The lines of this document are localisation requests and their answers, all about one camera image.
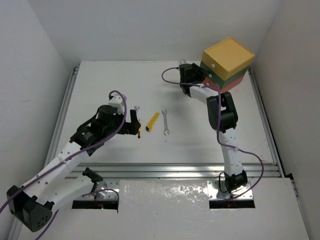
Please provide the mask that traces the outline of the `small silver wrench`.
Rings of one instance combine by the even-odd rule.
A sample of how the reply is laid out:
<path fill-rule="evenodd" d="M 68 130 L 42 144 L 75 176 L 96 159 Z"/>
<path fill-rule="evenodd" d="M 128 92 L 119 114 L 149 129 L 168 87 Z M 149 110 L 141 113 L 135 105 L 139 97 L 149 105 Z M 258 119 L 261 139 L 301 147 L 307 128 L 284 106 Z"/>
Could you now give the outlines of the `small silver wrench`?
<path fill-rule="evenodd" d="M 134 106 L 134 109 L 135 109 L 135 111 L 136 111 L 136 112 L 138 112 L 138 111 L 139 111 L 139 109 L 140 109 L 140 107 L 139 107 L 139 106 L 137 106 L 137 105 L 135 105 L 135 106 Z"/>

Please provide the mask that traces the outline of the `red drawer box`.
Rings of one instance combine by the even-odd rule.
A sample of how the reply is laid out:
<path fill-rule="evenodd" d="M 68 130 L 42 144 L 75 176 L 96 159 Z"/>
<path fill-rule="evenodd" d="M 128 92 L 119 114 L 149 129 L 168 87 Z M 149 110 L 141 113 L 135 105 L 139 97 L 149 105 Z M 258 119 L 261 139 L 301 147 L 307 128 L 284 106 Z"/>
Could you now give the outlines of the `red drawer box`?
<path fill-rule="evenodd" d="M 236 80 L 230 82 L 230 83 L 223 83 L 222 87 L 220 88 L 220 91 L 222 93 L 224 92 L 228 92 L 229 90 L 231 90 L 232 88 L 234 88 L 235 86 L 237 86 L 238 84 L 241 83 L 241 81 L 243 80 L 245 75 L 240 76 L 239 78 L 237 78 Z M 214 90 L 214 91 L 218 91 L 218 87 L 216 84 L 214 84 L 208 77 L 206 77 L 203 82 L 202 82 L 205 86 L 209 86 L 210 89 Z"/>

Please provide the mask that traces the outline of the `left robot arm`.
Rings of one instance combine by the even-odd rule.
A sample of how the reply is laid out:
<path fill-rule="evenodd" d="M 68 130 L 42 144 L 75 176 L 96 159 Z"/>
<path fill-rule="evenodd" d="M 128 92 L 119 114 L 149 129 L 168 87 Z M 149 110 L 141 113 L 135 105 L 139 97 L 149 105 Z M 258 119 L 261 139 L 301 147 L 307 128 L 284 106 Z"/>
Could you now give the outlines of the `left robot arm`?
<path fill-rule="evenodd" d="M 41 230 L 62 206 L 90 193 L 103 178 L 86 168 L 74 182 L 59 187 L 60 182 L 106 141 L 116 134 L 137 135 L 140 126 L 136 110 L 121 103 L 101 105 L 35 177 L 7 190 L 4 206 L 31 232 Z"/>

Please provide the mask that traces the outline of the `large silver wrench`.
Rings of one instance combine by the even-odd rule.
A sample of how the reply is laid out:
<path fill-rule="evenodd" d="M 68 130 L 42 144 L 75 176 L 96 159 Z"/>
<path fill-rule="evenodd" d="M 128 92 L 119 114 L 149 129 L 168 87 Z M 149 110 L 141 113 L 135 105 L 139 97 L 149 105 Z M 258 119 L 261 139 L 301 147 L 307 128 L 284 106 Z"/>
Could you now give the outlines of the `large silver wrench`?
<path fill-rule="evenodd" d="M 168 123 L 167 123 L 167 110 L 164 109 L 161 111 L 162 115 L 163 115 L 163 123 L 164 123 L 164 130 L 163 130 L 163 134 L 165 136 L 170 134 L 170 130 L 168 129 Z"/>

